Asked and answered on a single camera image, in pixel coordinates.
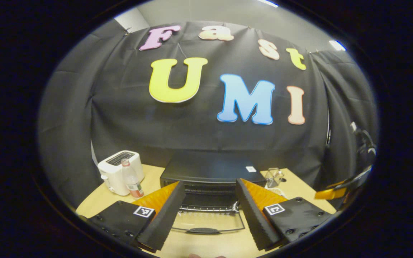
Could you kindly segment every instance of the black fabric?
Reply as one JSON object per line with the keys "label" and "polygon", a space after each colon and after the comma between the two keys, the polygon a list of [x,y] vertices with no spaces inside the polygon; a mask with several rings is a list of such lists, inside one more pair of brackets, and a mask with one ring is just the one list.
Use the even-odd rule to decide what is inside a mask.
{"label": "black fabric", "polygon": [[86,36],[53,72],[39,107],[39,151],[47,178],[74,208],[103,182],[90,153],[90,89],[123,35],[111,20]]}
{"label": "black fabric", "polygon": [[[144,164],[165,167],[177,150],[236,152],[258,170],[289,168],[308,185],[322,187],[354,174],[357,146],[349,124],[355,121],[377,140],[374,98],[361,69],[344,51],[308,53],[284,39],[231,23],[196,21],[180,25],[157,49],[139,51],[151,28],[124,36],[111,20],[85,37],[59,64],[39,110],[39,146],[47,176],[63,199],[77,207],[102,183],[98,161],[127,149]],[[202,40],[201,28],[223,25],[232,41]],[[257,41],[277,46],[280,60],[265,57]],[[295,67],[286,48],[303,55],[307,69]],[[161,103],[149,94],[151,63],[175,58],[169,85],[185,84],[188,57],[203,57],[197,94],[183,103]],[[251,92],[259,80],[275,84],[271,125],[241,118],[217,120],[223,108],[225,73],[239,75]],[[304,90],[305,124],[289,124],[289,85]],[[331,145],[326,137],[331,128]]]}
{"label": "black fabric", "polygon": [[[314,183],[324,155],[327,134],[327,99],[319,72],[308,52],[299,46],[247,26],[217,22],[187,22],[157,49],[139,51],[149,29],[132,33],[116,46],[97,75],[92,92],[92,142],[98,160],[123,149],[139,152],[145,164],[165,167],[175,150],[206,150],[245,154],[257,169],[288,167],[308,184]],[[223,25],[231,29],[232,41],[203,40],[201,28]],[[265,57],[257,41],[273,42],[280,60]],[[295,67],[286,48],[303,54],[307,69]],[[161,103],[149,94],[151,63],[174,58],[169,85],[182,87],[188,57],[203,57],[197,94],[183,103]],[[275,84],[271,125],[251,120],[224,123],[217,120],[223,108],[225,73],[239,75],[251,92],[259,80]],[[289,124],[290,94],[295,85],[305,91],[305,124]]]}
{"label": "black fabric", "polygon": [[378,142],[379,119],[371,85],[361,68],[345,51],[311,53],[326,87],[329,103],[331,142],[326,149],[316,190],[354,175],[359,145],[350,127],[366,130]]}

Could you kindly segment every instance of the blue letter m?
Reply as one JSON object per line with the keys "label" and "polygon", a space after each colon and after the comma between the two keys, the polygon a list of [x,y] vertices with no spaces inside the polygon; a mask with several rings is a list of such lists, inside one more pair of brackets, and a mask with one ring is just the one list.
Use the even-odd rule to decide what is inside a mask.
{"label": "blue letter m", "polygon": [[220,80],[225,86],[223,111],[218,113],[221,122],[235,122],[238,119],[234,112],[237,103],[243,122],[248,121],[251,112],[256,107],[256,113],[251,118],[254,124],[271,124],[270,110],[272,107],[272,92],[275,85],[268,81],[259,81],[249,94],[243,79],[238,75],[221,75]]}

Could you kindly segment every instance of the pink letter f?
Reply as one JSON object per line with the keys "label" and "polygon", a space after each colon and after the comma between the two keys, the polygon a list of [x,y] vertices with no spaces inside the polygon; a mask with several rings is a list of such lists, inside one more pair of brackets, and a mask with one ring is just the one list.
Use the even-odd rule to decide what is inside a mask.
{"label": "pink letter f", "polygon": [[166,41],[172,35],[172,31],[179,31],[181,26],[169,26],[164,28],[155,28],[149,31],[148,39],[143,46],[139,48],[140,51],[147,49],[154,49],[162,46],[162,43],[159,42],[159,39]]}

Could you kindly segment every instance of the white toaster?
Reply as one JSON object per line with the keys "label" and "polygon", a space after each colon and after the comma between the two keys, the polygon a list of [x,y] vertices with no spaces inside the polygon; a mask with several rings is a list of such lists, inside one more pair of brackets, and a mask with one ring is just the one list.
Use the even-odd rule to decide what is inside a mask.
{"label": "white toaster", "polygon": [[143,167],[137,152],[122,150],[98,163],[101,179],[106,183],[108,189],[118,195],[126,196],[130,193],[123,181],[121,160],[127,158],[130,166],[135,170],[138,180],[144,178]]}

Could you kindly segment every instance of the letter u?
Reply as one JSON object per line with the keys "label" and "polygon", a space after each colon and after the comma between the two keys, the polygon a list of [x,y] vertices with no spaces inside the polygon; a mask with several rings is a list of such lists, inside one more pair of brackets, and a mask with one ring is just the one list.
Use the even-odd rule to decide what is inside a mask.
{"label": "letter u", "polygon": [[177,64],[176,59],[161,59],[152,62],[152,75],[149,82],[149,93],[157,101],[167,103],[180,103],[187,101],[199,90],[202,66],[208,60],[201,57],[190,57],[184,60],[188,66],[186,83],[182,88],[173,89],[168,86],[170,71]]}

